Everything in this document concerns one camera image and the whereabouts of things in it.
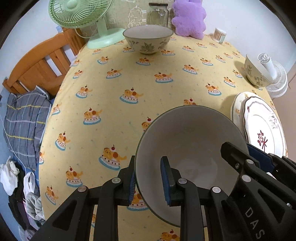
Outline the yellow cake-print tablecloth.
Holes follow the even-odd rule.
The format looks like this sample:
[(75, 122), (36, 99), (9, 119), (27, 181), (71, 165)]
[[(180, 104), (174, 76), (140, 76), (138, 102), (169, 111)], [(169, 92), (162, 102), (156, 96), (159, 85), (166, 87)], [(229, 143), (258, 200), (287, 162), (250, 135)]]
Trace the yellow cake-print tablecloth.
[(230, 43), (173, 35), (164, 49), (143, 55), (128, 42), (83, 48), (53, 103), (41, 146), (40, 192), (45, 218), (79, 186), (102, 185), (135, 154), (151, 122), (182, 105), (231, 113), (236, 94), (264, 89), (244, 75), (245, 58)]

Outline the large floral bowl back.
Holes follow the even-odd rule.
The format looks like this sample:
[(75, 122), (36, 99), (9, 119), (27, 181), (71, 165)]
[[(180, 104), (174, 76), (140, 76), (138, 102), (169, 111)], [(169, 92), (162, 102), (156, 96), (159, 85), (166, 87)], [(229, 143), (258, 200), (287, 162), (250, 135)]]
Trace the large floral bowl back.
[(159, 25), (141, 25), (123, 32), (131, 48), (147, 55), (165, 49), (173, 34), (171, 29)]

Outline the glass jar red lid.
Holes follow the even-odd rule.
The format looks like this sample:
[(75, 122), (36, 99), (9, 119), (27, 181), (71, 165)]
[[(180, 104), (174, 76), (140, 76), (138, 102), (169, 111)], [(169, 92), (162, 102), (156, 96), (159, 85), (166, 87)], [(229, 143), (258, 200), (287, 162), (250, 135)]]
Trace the glass jar red lid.
[(169, 21), (169, 10), (167, 3), (149, 3), (147, 12), (147, 24), (167, 27)]

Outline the purple plush toy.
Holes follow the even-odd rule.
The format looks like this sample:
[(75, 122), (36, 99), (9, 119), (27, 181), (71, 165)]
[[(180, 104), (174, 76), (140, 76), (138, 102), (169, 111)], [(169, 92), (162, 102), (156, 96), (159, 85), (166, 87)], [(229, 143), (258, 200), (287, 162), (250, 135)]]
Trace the purple plush toy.
[(202, 40), (206, 25), (206, 11), (201, 0), (177, 0), (172, 4), (174, 17), (171, 23), (175, 27), (175, 33), (183, 37), (193, 37)]

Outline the cotton swab container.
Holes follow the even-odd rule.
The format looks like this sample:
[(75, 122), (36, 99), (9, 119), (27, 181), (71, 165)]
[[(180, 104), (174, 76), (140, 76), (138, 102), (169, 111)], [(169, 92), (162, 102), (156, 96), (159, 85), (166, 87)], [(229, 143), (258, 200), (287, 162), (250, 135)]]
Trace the cotton swab container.
[(226, 34), (226, 31), (220, 28), (215, 28), (214, 33), (212, 35), (212, 39), (219, 44), (223, 44)]

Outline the green elephant-print mat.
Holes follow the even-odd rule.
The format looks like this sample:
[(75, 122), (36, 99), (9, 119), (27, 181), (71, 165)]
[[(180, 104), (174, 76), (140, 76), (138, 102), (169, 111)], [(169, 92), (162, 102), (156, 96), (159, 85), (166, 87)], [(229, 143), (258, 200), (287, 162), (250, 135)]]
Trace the green elephant-print mat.
[[(147, 25), (149, 20), (149, 3), (168, 4), (168, 27), (174, 28), (171, 24), (171, 19), (174, 17), (174, 12), (171, 9), (171, 5), (174, 1), (94, 1), (98, 3), (100, 8), (108, 7), (107, 10), (101, 11), (102, 20), (104, 20), (106, 28), (122, 28), (128, 29), (135, 26)], [(84, 40), (88, 40), (90, 37), (98, 33), (96, 22), (92, 22), (91, 25), (77, 29), (76, 32), (83, 37)]]

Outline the large yellow-flower plate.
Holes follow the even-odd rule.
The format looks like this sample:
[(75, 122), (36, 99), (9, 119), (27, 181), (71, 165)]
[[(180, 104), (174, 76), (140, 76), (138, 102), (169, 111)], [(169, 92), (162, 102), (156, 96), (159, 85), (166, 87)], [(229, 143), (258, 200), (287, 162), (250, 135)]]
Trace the large yellow-flower plate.
[(280, 121), (261, 97), (251, 92), (237, 94), (231, 107), (231, 120), (248, 142), (258, 136), (271, 137), (280, 132)]

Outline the small floral bowl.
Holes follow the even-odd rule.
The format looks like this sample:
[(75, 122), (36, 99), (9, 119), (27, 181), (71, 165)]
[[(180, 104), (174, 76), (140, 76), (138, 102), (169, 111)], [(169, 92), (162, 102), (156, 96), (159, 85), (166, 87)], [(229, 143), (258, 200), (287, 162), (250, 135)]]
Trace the small floral bowl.
[(247, 79), (256, 87), (267, 87), (273, 83), (273, 79), (264, 66), (254, 57), (246, 54), (244, 72)]

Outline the white floor fan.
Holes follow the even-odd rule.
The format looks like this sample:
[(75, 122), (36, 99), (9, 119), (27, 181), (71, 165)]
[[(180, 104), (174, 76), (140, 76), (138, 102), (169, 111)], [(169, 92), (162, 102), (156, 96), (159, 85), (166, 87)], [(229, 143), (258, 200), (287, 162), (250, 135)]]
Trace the white floor fan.
[(259, 63), (267, 70), (272, 78), (270, 85), (266, 87), (272, 99), (283, 96), (288, 89), (288, 79), (285, 68), (266, 54), (261, 53), (257, 57)]

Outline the wooden bed headboard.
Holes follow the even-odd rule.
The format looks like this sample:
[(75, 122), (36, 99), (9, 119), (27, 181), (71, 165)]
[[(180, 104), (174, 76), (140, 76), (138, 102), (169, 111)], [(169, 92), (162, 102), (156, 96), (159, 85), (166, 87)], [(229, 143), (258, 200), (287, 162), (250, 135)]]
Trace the wooden bed headboard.
[(76, 30), (63, 28), (62, 33), (36, 45), (25, 54), (2, 85), (10, 93), (24, 94), (39, 86), (55, 96), (70, 69), (70, 60), (63, 49), (69, 46), (77, 55), (85, 45)]

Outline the grey plaid pillow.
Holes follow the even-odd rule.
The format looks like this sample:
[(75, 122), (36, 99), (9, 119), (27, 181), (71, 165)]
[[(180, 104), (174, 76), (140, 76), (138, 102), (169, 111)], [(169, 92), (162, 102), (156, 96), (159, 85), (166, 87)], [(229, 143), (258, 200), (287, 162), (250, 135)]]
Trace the grey plaid pillow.
[(25, 94), (8, 96), (4, 139), (9, 150), (27, 169), (37, 169), (51, 107), (48, 92), (39, 86)]

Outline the green desk fan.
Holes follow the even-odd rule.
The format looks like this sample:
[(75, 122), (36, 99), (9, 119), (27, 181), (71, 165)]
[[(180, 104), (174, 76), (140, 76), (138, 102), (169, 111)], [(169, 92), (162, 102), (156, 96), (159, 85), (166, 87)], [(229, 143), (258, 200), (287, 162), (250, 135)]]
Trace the green desk fan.
[(51, 19), (64, 28), (84, 28), (92, 24), (98, 33), (89, 38), (89, 49), (101, 49), (124, 40), (122, 28), (107, 29), (105, 15), (113, 1), (100, 0), (66, 0), (49, 1)]

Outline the pile of clothes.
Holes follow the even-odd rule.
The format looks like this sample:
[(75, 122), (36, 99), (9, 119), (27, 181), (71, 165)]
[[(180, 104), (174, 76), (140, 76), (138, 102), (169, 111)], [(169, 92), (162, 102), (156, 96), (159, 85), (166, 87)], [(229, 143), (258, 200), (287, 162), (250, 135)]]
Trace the pile of clothes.
[(23, 178), (25, 177), (25, 171), (22, 165), (12, 159), (12, 163), (15, 164), (19, 170), (17, 187), (14, 189), (11, 196), (8, 196), (7, 206), (11, 212), (14, 220), (22, 228), (23, 231), (32, 230), (37, 231), (41, 224), (39, 221), (32, 219), (25, 209), (25, 195), (23, 193)]

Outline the white plate red pattern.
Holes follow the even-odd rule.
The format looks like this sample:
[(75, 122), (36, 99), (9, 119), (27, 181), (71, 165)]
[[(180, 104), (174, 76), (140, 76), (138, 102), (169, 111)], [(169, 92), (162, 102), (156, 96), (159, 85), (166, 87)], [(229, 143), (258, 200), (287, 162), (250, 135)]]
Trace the white plate red pattern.
[(249, 144), (279, 157), (287, 153), (280, 120), (263, 99), (253, 96), (244, 100), (241, 120)]

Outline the large floral bowl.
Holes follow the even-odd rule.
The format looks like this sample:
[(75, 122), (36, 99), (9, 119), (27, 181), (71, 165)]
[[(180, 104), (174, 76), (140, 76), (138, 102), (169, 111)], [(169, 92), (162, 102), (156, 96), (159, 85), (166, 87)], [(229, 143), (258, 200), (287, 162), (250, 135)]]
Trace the large floral bowl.
[(224, 114), (200, 105), (179, 106), (158, 116), (144, 132), (135, 156), (137, 188), (151, 212), (180, 225), (181, 209), (165, 201), (161, 157), (198, 187), (220, 187), (230, 194), (237, 172), (221, 157), (224, 142), (248, 152), (246, 140)]
[(159, 25), (141, 25), (123, 32), (131, 48), (147, 55), (165, 49), (173, 34), (171, 29)]

